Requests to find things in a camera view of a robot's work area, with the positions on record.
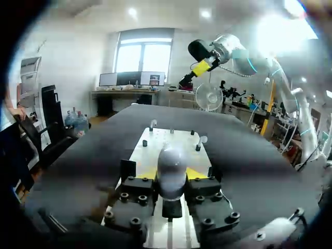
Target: black table surface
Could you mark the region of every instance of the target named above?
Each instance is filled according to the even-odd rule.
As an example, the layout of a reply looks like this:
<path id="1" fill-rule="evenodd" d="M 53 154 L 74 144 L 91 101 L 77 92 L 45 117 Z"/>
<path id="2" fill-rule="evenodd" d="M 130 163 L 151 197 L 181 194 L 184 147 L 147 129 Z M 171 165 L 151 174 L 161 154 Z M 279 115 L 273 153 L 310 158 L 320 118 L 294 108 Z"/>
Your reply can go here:
<path id="1" fill-rule="evenodd" d="M 92 129 L 73 144 L 35 183 L 26 212 L 41 229 L 36 214 L 47 208 L 67 228 L 100 206 L 115 187 L 121 159 L 129 159 L 142 132 L 157 119 L 157 128 L 208 136 L 204 144 L 212 165 L 223 173 L 222 188 L 241 213 L 241 229 L 262 227 L 277 217 L 289 217 L 297 207 L 312 218 L 315 192 L 276 148 L 234 116 L 198 110 L 133 105 Z"/>

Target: gray dome object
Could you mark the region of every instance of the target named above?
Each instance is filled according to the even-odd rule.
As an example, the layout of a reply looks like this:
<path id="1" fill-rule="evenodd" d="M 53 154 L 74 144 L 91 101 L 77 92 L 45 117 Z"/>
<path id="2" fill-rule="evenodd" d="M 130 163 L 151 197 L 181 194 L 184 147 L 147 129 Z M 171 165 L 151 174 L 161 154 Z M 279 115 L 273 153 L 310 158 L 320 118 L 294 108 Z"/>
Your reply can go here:
<path id="1" fill-rule="evenodd" d="M 181 145 L 164 145 L 158 157 L 157 181 L 159 193 L 165 200 L 176 201 L 182 196 L 187 164 L 187 155 Z"/>

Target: robotic arm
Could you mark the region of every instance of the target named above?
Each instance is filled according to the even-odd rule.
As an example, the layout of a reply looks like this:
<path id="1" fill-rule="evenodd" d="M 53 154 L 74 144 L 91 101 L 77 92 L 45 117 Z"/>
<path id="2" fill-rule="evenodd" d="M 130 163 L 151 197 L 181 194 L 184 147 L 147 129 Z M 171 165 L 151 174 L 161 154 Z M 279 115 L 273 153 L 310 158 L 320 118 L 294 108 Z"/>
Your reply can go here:
<path id="1" fill-rule="evenodd" d="M 221 67 L 241 77 L 252 77 L 258 71 L 268 71 L 276 82 L 276 89 L 284 103 L 286 112 L 291 114 L 299 111 L 298 127 L 302 139 L 302 164 L 315 161 L 315 164 L 326 165 L 327 156 L 331 147 L 331 134 L 326 141 L 323 153 L 318 149 L 317 134 L 311 118 L 309 104 L 303 90 L 298 88 L 290 90 L 288 79 L 275 58 L 255 56 L 254 59 L 242 46 L 240 40 L 234 35 L 221 35 L 207 45 L 202 40 L 195 40 L 188 46 L 189 53 L 199 62 L 192 72 L 179 82 L 185 86 L 194 77 L 201 76 L 204 72 L 210 72 Z M 233 59 L 237 72 L 224 68 L 221 65 Z"/>

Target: yellow pole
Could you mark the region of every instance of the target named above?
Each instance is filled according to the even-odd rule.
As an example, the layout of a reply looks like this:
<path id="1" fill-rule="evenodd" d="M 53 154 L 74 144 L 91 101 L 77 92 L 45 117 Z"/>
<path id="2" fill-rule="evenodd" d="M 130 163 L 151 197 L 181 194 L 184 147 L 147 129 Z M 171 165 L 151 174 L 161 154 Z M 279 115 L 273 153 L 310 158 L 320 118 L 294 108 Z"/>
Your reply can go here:
<path id="1" fill-rule="evenodd" d="M 274 80 L 272 80 L 272 91 L 271 91 L 270 102 L 269 102 L 267 114 L 271 113 L 271 111 L 272 111 L 275 92 L 276 92 L 276 87 L 275 87 Z M 262 127 L 261 132 L 260 132 L 261 136 L 264 136 L 264 133 L 265 133 L 266 128 L 268 126 L 268 122 L 269 122 L 269 115 L 268 115 L 268 118 L 266 118 L 264 120 L 264 124 L 263 124 L 263 127 Z"/>

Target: black chair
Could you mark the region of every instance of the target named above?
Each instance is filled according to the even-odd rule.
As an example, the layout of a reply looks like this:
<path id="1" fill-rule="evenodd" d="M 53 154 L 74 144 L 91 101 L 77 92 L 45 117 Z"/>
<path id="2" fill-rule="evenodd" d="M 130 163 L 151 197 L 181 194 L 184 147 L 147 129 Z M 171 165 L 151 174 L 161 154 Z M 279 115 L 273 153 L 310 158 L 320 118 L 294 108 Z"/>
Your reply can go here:
<path id="1" fill-rule="evenodd" d="M 25 117 L 24 121 L 22 121 L 18 115 L 15 115 L 14 119 L 25 131 L 28 138 L 30 138 L 31 142 L 37 148 L 39 155 L 39 163 L 42 168 L 49 167 L 62 153 L 64 153 L 76 141 L 74 138 L 66 136 L 56 144 L 52 143 L 48 145 L 44 150 L 42 150 L 42 134 L 45 131 L 48 131 L 56 126 L 59 129 L 58 123 L 54 122 L 45 129 L 38 132 L 38 130 L 35 128 L 28 116 Z"/>

